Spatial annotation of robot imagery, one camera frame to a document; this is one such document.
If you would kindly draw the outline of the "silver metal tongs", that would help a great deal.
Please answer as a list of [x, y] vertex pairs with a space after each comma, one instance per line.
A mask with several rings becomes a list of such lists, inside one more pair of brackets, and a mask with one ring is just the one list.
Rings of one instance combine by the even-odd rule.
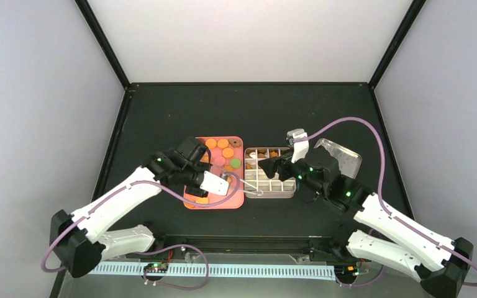
[[[226, 171], [223, 167], [218, 167], [218, 169], [220, 170], [219, 176], [230, 183], [230, 181], [232, 180], [232, 172]], [[257, 185], [249, 183], [244, 179], [236, 178], [236, 180], [237, 183], [240, 185], [240, 191], [242, 191], [244, 194], [249, 194], [253, 197], [261, 197], [265, 193]]]

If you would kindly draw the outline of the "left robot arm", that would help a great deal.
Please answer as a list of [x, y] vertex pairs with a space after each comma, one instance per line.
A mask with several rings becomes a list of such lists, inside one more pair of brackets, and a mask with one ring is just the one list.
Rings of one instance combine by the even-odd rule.
[[179, 195], [170, 186], [183, 185], [202, 197], [224, 196], [229, 183], [210, 172], [202, 158], [208, 147], [194, 137], [178, 147], [153, 153], [116, 187], [94, 202], [67, 213], [59, 210], [50, 222], [49, 253], [61, 261], [60, 270], [80, 278], [101, 261], [128, 253], [148, 251], [155, 241], [150, 228], [140, 224], [109, 231], [124, 215], [161, 192]]

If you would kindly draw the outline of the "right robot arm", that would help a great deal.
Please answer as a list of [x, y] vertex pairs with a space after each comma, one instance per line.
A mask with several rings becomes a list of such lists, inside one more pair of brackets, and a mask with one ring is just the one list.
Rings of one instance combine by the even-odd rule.
[[285, 150], [279, 156], [260, 160], [258, 167], [268, 178], [294, 178], [337, 213], [385, 237], [342, 228], [329, 242], [335, 259], [352, 256], [376, 261], [410, 276], [433, 297], [458, 296], [470, 270], [467, 262], [473, 252], [471, 242], [440, 235], [381, 202], [377, 193], [342, 174], [338, 160], [325, 148], [310, 149], [298, 160], [293, 160], [293, 153], [292, 149]]

